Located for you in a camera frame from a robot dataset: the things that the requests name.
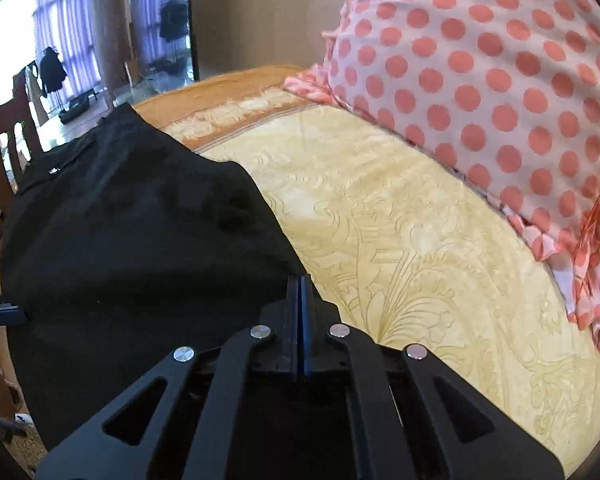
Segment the cream patterned bedspread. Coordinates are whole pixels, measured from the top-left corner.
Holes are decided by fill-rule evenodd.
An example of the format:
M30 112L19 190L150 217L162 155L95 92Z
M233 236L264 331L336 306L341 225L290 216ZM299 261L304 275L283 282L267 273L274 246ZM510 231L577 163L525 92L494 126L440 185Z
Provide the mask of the cream patterned bedspread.
M387 347L418 342L575 471L600 440L600 354L510 224L387 130L227 74L137 104L250 173L321 295Z

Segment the black pants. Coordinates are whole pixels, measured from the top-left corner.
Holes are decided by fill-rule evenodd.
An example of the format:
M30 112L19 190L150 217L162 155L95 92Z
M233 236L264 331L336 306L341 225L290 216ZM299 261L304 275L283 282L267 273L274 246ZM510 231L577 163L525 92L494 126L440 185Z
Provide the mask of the black pants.
M304 269L248 172L117 107L36 156L6 218L5 301L24 400L54 448L169 352L257 322Z

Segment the upper pink polka dot pillow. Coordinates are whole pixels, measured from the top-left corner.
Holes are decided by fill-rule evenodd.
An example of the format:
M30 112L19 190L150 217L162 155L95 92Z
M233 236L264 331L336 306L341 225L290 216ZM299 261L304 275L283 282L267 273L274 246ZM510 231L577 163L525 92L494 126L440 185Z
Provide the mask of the upper pink polka dot pillow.
M600 247L595 0L347 0L325 44L289 91L404 136L542 254Z

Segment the wooden chair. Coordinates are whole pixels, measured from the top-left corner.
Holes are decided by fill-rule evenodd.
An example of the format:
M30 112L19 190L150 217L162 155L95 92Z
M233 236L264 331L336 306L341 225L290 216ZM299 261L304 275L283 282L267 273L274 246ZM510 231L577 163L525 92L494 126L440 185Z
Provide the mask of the wooden chair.
M0 233L26 166L23 155L18 151L18 136L21 136L30 156L42 153L30 111L24 70L20 70L12 82L12 98L0 105Z

